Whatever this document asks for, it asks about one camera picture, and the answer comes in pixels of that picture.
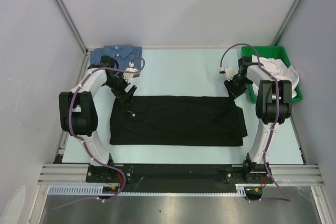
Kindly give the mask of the black long sleeve shirt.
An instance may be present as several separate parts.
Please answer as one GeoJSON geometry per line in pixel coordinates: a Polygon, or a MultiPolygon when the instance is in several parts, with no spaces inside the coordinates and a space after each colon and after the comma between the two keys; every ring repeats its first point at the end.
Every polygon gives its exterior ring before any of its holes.
{"type": "Polygon", "coordinates": [[[110,135],[111,145],[238,147],[248,133],[229,97],[135,96],[114,102],[110,135]]]}

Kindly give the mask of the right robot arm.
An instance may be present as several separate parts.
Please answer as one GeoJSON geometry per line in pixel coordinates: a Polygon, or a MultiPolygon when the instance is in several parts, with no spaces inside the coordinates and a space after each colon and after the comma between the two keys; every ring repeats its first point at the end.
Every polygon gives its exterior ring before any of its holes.
{"type": "Polygon", "coordinates": [[[255,106],[259,119],[254,143],[243,162],[242,176],[254,183],[261,176],[269,175],[269,153],[278,129],[292,111],[292,84],[289,80],[278,80],[260,62],[252,62],[249,57],[238,60],[238,71],[232,67],[220,67],[226,75],[224,85],[229,97],[242,95],[247,85],[258,87],[255,106]]]}

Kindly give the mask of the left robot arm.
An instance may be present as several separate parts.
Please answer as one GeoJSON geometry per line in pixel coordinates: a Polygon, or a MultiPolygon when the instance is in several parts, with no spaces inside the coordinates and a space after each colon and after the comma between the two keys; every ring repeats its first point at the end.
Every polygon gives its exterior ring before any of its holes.
{"type": "Polygon", "coordinates": [[[108,87],[117,101],[131,102],[137,87],[133,85],[128,91],[126,88],[140,75],[144,65],[144,59],[136,57],[123,70],[114,58],[103,56],[100,63],[89,65],[85,76],[74,88],[59,94],[62,130],[79,141],[90,157],[91,165],[100,166],[97,174],[105,182],[115,178],[116,169],[97,131],[98,114],[93,99],[101,87],[108,87]]]}

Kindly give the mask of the blue checkered folded shirt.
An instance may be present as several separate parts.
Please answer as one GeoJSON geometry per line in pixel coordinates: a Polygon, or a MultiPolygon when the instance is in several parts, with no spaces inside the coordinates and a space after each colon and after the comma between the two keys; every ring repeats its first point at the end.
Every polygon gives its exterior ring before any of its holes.
{"type": "Polygon", "coordinates": [[[96,48],[90,52],[90,65],[100,64],[103,56],[112,57],[117,63],[118,67],[113,68],[125,70],[129,67],[129,62],[133,62],[134,67],[140,69],[142,67],[142,47],[133,45],[114,45],[96,48]]]}

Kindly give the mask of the white crumpled shirt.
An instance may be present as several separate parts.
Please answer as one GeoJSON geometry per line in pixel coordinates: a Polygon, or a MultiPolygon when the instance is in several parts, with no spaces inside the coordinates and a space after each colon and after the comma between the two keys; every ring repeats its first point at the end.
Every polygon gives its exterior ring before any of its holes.
{"type": "MultiPolygon", "coordinates": [[[[294,99],[298,92],[296,91],[296,87],[299,83],[299,75],[297,70],[292,66],[286,66],[285,63],[281,59],[274,58],[263,58],[257,57],[255,54],[252,54],[252,62],[261,64],[261,67],[265,69],[268,73],[270,73],[274,78],[278,81],[288,80],[291,82],[291,98],[294,99]]],[[[252,88],[253,94],[255,97],[258,95],[259,84],[261,80],[271,80],[270,77],[263,71],[259,69],[259,66],[252,67],[252,72],[250,74],[250,68],[248,68],[247,77],[252,77],[252,88]]]]}

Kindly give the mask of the green plastic bin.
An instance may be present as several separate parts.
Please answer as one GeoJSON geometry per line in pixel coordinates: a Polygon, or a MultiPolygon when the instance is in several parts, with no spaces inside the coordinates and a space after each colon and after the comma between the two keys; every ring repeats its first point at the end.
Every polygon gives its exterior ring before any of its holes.
{"type": "MultiPolygon", "coordinates": [[[[255,46],[255,49],[257,50],[260,57],[281,59],[287,67],[292,65],[289,61],[284,47],[282,46],[255,46]]],[[[241,48],[241,58],[252,57],[252,54],[256,55],[255,51],[252,48],[247,46],[243,46],[241,48]]],[[[294,99],[292,99],[292,102],[299,102],[303,99],[302,93],[299,89],[299,84],[296,87],[296,91],[298,92],[298,94],[294,99]]],[[[257,97],[255,97],[255,95],[253,94],[252,85],[248,85],[247,92],[251,103],[255,104],[257,97]]]]}

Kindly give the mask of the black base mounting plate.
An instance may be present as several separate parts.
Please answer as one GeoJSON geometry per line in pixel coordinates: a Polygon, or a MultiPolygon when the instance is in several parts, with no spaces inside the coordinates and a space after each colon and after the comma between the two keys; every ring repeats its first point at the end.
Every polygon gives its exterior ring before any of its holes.
{"type": "Polygon", "coordinates": [[[108,192],[216,194],[233,193],[237,184],[262,188],[273,184],[263,168],[248,173],[227,164],[119,164],[115,169],[89,165],[86,182],[110,185],[108,192]]]}

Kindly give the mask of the aluminium frame rail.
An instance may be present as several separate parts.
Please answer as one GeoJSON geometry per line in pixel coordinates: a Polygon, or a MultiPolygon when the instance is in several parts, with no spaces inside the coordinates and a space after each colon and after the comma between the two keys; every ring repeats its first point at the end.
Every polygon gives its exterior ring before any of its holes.
{"type": "MultiPolygon", "coordinates": [[[[88,164],[45,164],[40,184],[84,184],[88,164]]],[[[323,186],[318,165],[270,165],[273,178],[281,186],[323,186]]]]}

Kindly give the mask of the left corner frame post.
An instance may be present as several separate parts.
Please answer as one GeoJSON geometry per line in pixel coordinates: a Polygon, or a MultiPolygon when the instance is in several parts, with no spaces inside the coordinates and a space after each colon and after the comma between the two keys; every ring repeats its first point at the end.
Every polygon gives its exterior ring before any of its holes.
{"type": "Polygon", "coordinates": [[[65,3],[63,0],[53,0],[61,14],[61,16],[63,17],[66,25],[68,26],[68,28],[70,29],[71,34],[73,35],[77,45],[79,46],[79,48],[81,49],[81,51],[84,53],[84,55],[87,54],[88,49],[84,43],[84,40],[82,39],[69,11],[68,8],[66,7],[65,3]]]}

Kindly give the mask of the corner frame post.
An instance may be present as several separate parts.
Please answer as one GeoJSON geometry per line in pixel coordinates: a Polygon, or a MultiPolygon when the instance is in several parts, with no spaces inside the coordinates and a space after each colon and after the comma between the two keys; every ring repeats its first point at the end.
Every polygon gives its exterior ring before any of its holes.
{"type": "Polygon", "coordinates": [[[70,29],[71,34],[73,35],[77,45],[79,46],[79,48],[81,49],[81,51],[84,53],[84,55],[87,54],[88,49],[84,43],[84,40],[82,39],[69,11],[68,8],[66,7],[65,3],[63,0],[53,0],[61,14],[61,16],[63,17],[66,25],[68,26],[68,28],[70,29]]]}
{"type": "Polygon", "coordinates": [[[301,3],[303,0],[293,0],[292,4],[290,5],[279,29],[277,30],[275,37],[273,38],[271,42],[271,46],[277,46],[279,45],[282,37],[284,36],[286,30],[288,29],[292,19],[294,18],[296,12],[298,11],[301,3]]]}

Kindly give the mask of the right corner frame post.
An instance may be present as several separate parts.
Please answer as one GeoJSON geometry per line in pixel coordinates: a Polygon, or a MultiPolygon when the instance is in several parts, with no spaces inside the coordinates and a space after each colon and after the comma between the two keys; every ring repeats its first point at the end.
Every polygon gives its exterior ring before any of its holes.
{"type": "Polygon", "coordinates": [[[303,0],[293,0],[292,4],[290,5],[279,29],[277,30],[275,37],[273,38],[271,42],[271,46],[277,46],[279,45],[282,37],[284,36],[286,30],[288,29],[292,19],[294,18],[296,12],[298,11],[301,3],[303,0]]]}

